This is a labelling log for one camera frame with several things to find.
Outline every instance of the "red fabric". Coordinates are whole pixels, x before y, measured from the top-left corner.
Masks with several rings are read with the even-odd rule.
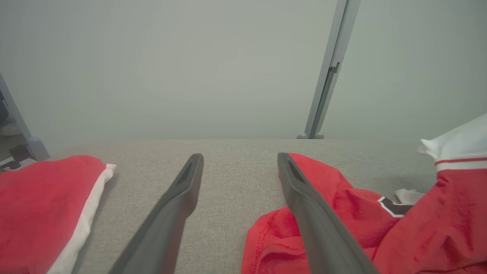
[[[0,174],[0,273],[46,273],[105,168],[75,156]]]
[[[486,273],[487,170],[441,171],[433,189],[400,218],[382,207],[382,196],[353,188],[337,169],[290,155],[382,274]],[[242,273],[309,273],[288,207],[249,229]]]

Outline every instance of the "gray fabric surface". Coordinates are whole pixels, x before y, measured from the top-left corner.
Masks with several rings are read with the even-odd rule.
[[[306,155],[341,170],[356,188],[394,199],[397,189],[427,192],[433,160],[418,144],[344,140],[131,140],[55,155],[91,155],[118,167],[103,193],[74,273],[107,273],[193,153],[205,157],[196,210],[187,219],[176,273],[239,273],[247,230],[285,206],[277,153]]]

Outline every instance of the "white trim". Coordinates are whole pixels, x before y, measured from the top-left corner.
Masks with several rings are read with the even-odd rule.
[[[98,208],[101,194],[105,188],[105,183],[112,178],[116,165],[107,164],[107,168],[100,174],[92,191],[86,200],[85,206],[79,216],[73,236],[64,247],[61,254],[57,257],[47,274],[70,274],[78,257],[78,252],[85,244],[91,231],[94,214]]]
[[[436,165],[437,171],[445,169],[487,169],[487,161],[453,162]]]

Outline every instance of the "gray wall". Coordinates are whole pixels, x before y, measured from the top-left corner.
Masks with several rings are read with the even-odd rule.
[[[296,138],[336,0],[4,0],[0,73],[49,153],[113,138]]]
[[[325,138],[418,141],[487,112],[487,1],[363,0]]]

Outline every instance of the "folded red shirt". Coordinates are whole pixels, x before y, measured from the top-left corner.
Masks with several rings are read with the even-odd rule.
[[[71,273],[114,169],[75,156],[0,174],[0,273]]]
[[[355,189],[331,166],[290,155],[380,273],[486,273],[487,166],[471,159],[472,169],[440,170],[436,185],[410,206]],[[249,229],[243,274],[309,272],[288,207],[261,216]]]

